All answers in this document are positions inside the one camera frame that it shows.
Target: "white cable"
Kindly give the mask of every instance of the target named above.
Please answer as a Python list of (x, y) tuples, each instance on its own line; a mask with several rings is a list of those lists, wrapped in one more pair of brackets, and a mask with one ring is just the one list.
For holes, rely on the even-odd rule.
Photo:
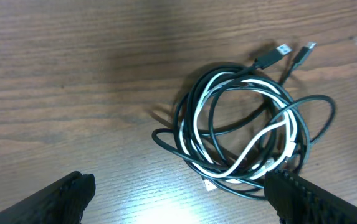
[[(199, 135), (199, 131), (198, 131), (198, 116), (204, 106), (204, 104), (206, 103), (206, 101), (209, 99), (209, 97), (218, 89), (220, 89), (223, 85), (231, 82), (232, 80), (226, 80), (222, 83), (219, 83), (218, 85), (216, 85), (213, 89), (209, 90), (210, 86), (212, 85), (212, 83), (221, 75), (225, 75), (225, 74), (232, 74), (232, 72), (221, 72), (216, 74), (212, 79), (209, 80), (208, 84), (206, 85), (205, 89), (203, 90), (203, 93), (201, 95), (201, 97), (199, 98), (199, 103), (195, 109), (195, 113), (194, 113), (194, 119), (193, 119), (193, 126), (194, 126), (194, 130), (195, 130), (195, 138), (196, 141), (199, 144), (199, 147), (201, 148), (200, 153), (206, 158), (206, 160), (213, 164), (213, 160), (211, 159), (210, 155), (207, 153), (204, 144), (200, 138)], [(271, 89), (274, 93), (279, 94), (279, 91), (271, 84), (262, 81), (262, 80), (256, 80), (256, 79), (247, 79), (247, 80), (243, 80), (242, 82), (246, 82), (248, 84), (251, 85), (251, 83), (257, 83), (259, 85), (263, 85), (269, 89)], [(263, 95), (266, 95), (268, 97), (270, 97), (271, 99), (273, 99), (274, 101), (274, 105), (277, 106), (278, 108), (285, 108), (286, 104), (283, 103), (282, 101), (280, 101), (276, 96), (271, 95), (270, 93), (267, 93), (265, 91), (262, 90), (254, 90), (258, 93), (261, 93)], [(238, 159), (235, 161), (235, 163), (225, 172), (221, 173), (221, 174), (216, 174), (213, 172), (209, 172), (208, 170), (202, 168), (200, 165), (198, 165), (197, 163), (193, 162), (194, 166), (196, 168), (198, 168), (201, 172), (203, 172), (204, 174), (210, 176), (210, 177), (214, 177), (214, 178), (223, 178), (226, 177), (228, 175), (230, 175), (232, 172), (234, 172), (237, 167), (239, 166), (239, 164), (242, 162), (242, 160), (246, 157), (247, 153), (253, 148), (254, 144), (259, 140), (259, 138), (261, 138), (261, 136), (263, 136), (265, 133), (281, 127), (285, 125), (286, 126), (286, 142), (285, 142), (285, 148), (282, 152), (282, 155), (277, 159), (277, 161), (275, 161), (273, 164), (269, 165), (268, 167), (263, 167), (260, 170), (258, 170), (250, 179), (255, 180), (259, 177), (262, 177), (263, 175), (265, 175), (265, 173), (267, 171), (270, 171), (272, 169), (274, 169), (275, 167), (277, 167), (281, 162), (283, 162), (283, 160), (285, 159), (285, 157), (291, 157), (293, 154), (293, 150), (295, 149), (296, 144), (294, 143), (295, 139), (296, 139), (296, 135), (297, 135), (297, 123), (294, 117), (294, 114), (292, 112), (292, 110), (287, 110), (286, 112), (283, 113), (283, 120), (275, 123), (273, 125), (267, 126), (266, 128), (264, 128), (263, 130), (261, 130), (259, 133), (257, 133), (252, 140), (250, 141), (250, 143), (248, 143), (248, 145), (246, 146), (246, 148), (242, 151), (242, 153), (240, 154), (240, 156), (238, 157)], [(180, 129), (179, 129), (179, 140), (181, 143), (181, 147), (183, 148), (183, 151), (189, 155), (189, 151), (186, 149), (186, 145), (184, 143), (184, 139), (183, 139), (183, 128), (184, 128), (184, 121), (181, 123), (180, 125)], [(191, 140), (191, 145), (192, 147), (195, 147), (194, 143)], [(235, 179), (231, 179), (231, 180), (227, 180), (228, 182), (231, 183), (240, 183), (238, 180)]]

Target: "black cable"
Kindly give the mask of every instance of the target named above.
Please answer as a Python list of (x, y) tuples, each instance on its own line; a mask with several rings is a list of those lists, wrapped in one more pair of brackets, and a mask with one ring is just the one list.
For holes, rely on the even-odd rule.
[[(291, 110), (295, 117), (295, 121), (298, 124), (298, 132), (295, 144), (297, 145), (295, 148), (295, 152), (293, 156), (300, 156), (300, 161), (297, 166), (293, 169), (292, 172), (298, 174), (302, 168), (302, 166), (307, 162), (307, 159), (310, 155), (311, 146), (315, 144), (326, 132), (329, 125), (332, 123), (333, 118), (335, 117), (336, 106), (335, 102), (328, 96), (325, 95), (311, 95), (300, 98), (298, 100), (294, 100), (289, 93), (282, 87), (282, 85), (286, 82), (287, 78), (291, 75), (291, 73), (301, 65), (304, 60), (309, 56), (310, 52), (312, 51), (315, 44), (308, 44), (306, 47), (302, 48), (298, 55), (295, 57), (293, 61), (293, 65), (291, 66), (290, 70), (285, 74), (279, 83), (269, 79), (257, 76), (254, 71), (258, 68), (264, 69), (275, 62), (282, 59), (284, 55), (289, 53), (291, 49), (287, 47), (287, 45), (281, 45), (280, 47), (276, 48), (275, 50), (271, 51), (267, 55), (264, 55), (261, 58), (258, 58), (255, 63), (251, 67), (246, 67), (244, 65), (239, 64), (227, 64), (227, 65), (220, 65), (216, 68), (211, 69), (210, 71), (206, 72), (200, 79), (193, 85), (192, 89), (189, 91), (187, 95), (185, 95), (181, 101), (178, 103), (176, 107), (176, 111), (173, 118), (173, 129), (163, 128), (163, 129), (156, 129), (152, 133), (152, 138), (159, 146), (163, 147), (169, 152), (182, 157), (187, 165), (192, 168), (196, 173), (201, 175), (203, 178), (210, 181), (219, 189), (225, 190), (227, 192), (233, 193), (235, 195), (251, 198), (255, 200), (265, 200), (264, 196), (255, 195), (256, 192), (264, 188), (264, 181), (262, 179), (251, 180), (252, 177), (257, 171), (259, 171), (263, 165), (266, 164), (269, 158), (275, 156), (273, 154), (273, 149), (276, 148), (278, 144), (278, 137), (276, 129), (270, 131), (270, 135), (267, 136), (266, 134), (262, 136), (255, 147), (258, 149), (258, 156), (253, 161), (249, 161), (249, 164), (246, 167), (238, 167), (234, 172), (224, 178), (214, 178), (204, 174), (200, 171), (193, 163), (198, 164), (203, 169), (213, 172), (215, 174), (223, 173), (224, 171), (228, 170), (232, 165), (232, 160), (234, 158), (229, 157), (229, 155), (224, 152), (223, 147), (219, 144), (216, 136), (223, 135), (235, 131), (246, 124), (249, 124), (255, 118), (257, 118), (262, 112), (266, 111), (269, 115), (271, 115), (271, 120), (265, 125), (265, 127), (270, 126), (278, 121), (279, 118), (282, 117), (283, 113), (287, 110)], [(211, 81), (213, 77), (221, 72), (229, 72), (225, 73), (221, 77), (217, 78), (211, 83), (209, 90), (214, 88), (215, 86), (219, 85), (222, 82), (227, 81), (227, 83), (223, 86), (220, 86), (216, 91), (214, 91), (211, 96), (213, 96), (213, 100), (211, 103), (211, 108), (209, 111), (209, 129), (208, 130), (194, 130), (193, 122), (194, 122), (194, 114), (196, 107), (200, 103), (199, 100), (201, 99), (201, 95), (206, 88), (207, 84)], [(243, 80), (247, 79), (253, 80), (260, 80), (263, 82), (267, 82), (273, 87), (275, 87), (278, 93), (272, 92), (270, 88), (266, 86), (259, 85), (259, 84), (252, 84), (246, 85), (246, 83), (242, 83)], [(241, 119), (240, 121), (224, 126), (221, 128), (214, 128), (213, 118), (214, 118), (214, 110), (217, 104), (219, 97), (225, 91), (237, 91), (237, 90), (251, 90), (251, 91), (263, 91), (269, 93), (276, 98), (278, 98), (281, 102), (285, 103), (287, 106), (281, 110), (278, 110), (273, 101), (266, 96), (263, 96), (264, 102), (248, 117)], [(303, 103), (315, 100), (322, 100), (329, 104), (331, 108), (331, 113), (325, 125), (322, 127), (320, 132), (314, 137), (310, 137), (310, 132), (307, 128), (307, 125), (302, 118), (300, 112), (298, 111), (297, 107)], [(183, 113), (183, 138), (185, 143), (185, 147), (189, 152), (189, 155), (186, 154), (183, 150), (181, 145), (181, 141), (179, 139), (179, 114)], [(213, 164), (209, 163), (205, 158), (205, 155), (202, 153), (201, 146), (199, 145), (196, 139), (196, 131), (198, 131), (201, 138), (212, 142), (216, 152), (218, 153), (217, 158), (212, 158)], [(169, 144), (165, 143), (159, 138), (160, 133), (172, 133), (174, 136), (174, 140), (176, 143), (177, 148), (170, 146)], [(231, 187), (228, 187), (225, 183), (225, 180), (229, 179), (236, 179), (243, 184), (247, 184), (249, 186), (253, 186), (254, 188), (250, 190), (236, 190)]]

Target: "cord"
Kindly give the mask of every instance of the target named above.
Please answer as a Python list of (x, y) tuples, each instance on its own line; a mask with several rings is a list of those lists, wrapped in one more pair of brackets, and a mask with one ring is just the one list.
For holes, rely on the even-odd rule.
[[(282, 164), (288, 158), (300, 156), (299, 163), (292, 171), (298, 174), (308, 160), (312, 145), (324, 135), (335, 117), (335, 102), (329, 96), (311, 95), (294, 100), (282, 87), (292, 72), (307, 59), (314, 46), (315, 43), (310, 42), (299, 51), (289, 71), (278, 83), (269, 78), (257, 76), (254, 71), (265, 69), (289, 54), (292, 50), (286, 44), (259, 57), (250, 67), (227, 64), (213, 68), (205, 73), (178, 103), (173, 118), (173, 128), (154, 130), (153, 140), (167, 151), (183, 158), (192, 170), (203, 177), (205, 183), (207, 181), (208, 184), (241, 197), (265, 200), (264, 196), (255, 195), (264, 188), (262, 177), (265, 173), (282, 169)], [(260, 93), (264, 102), (248, 117), (228, 126), (214, 128), (214, 110), (220, 96), (226, 91), (237, 90)], [(198, 129), (198, 116), (206, 101), (212, 97), (208, 118), (209, 129), (200, 130)], [(297, 107), (315, 100), (327, 102), (331, 112), (320, 132), (311, 138)], [(250, 140), (237, 158), (229, 157), (216, 136), (238, 130), (264, 111), (271, 115), (270, 121)], [(180, 113), (183, 114), (181, 121), (179, 120)], [(277, 128), (279, 127), (285, 128), (285, 146), (282, 152), (277, 154), (273, 150), (278, 145)], [(160, 133), (172, 133), (177, 148), (162, 141), (158, 136)], [(204, 141), (212, 143), (218, 157), (210, 156), (211, 149), (205, 146)], [(257, 150), (258, 156), (253, 161), (244, 162), (251, 150)], [(236, 190), (226, 183), (247, 184), (253, 188)]]

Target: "table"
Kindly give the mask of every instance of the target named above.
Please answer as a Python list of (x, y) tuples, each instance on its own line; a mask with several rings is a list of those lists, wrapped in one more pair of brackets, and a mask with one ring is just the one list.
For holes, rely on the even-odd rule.
[[(285, 87), (333, 97), (338, 114), (302, 177), (357, 206), (356, 38), (357, 1), (0, 0), (0, 211), (79, 170), (97, 183), (82, 223), (278, 223), (267, 202), (207, 192), (151, 132), (202, 66), (308, 41)], [(250, 96), (223, 97), (216, 125), (252, 111)], [(326, 109), (302, 109), (312, 133)]]

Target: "black usb plug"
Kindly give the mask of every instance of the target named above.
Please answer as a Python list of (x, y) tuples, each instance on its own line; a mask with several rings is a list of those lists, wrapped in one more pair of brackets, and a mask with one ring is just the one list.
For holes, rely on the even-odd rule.
[(282, 44), (276, 49), (273, 49), (267, 54), (257, 58), (254, 61), (254, 66), (265, 69), (283, 59), (283, 56), (289, 54), (291, 51), (292, 49), (287, 44)]
[(295, 70), (297, 67), (299, 67), (301, 64), (304, 63), (304, 61), (308, 58), (310, 53), (313, 51), (316, 44), (317, 43), (315, 42), (309, 42), (306, 46), (300, 49), (295, 59), (293, 60), (292, 70)]

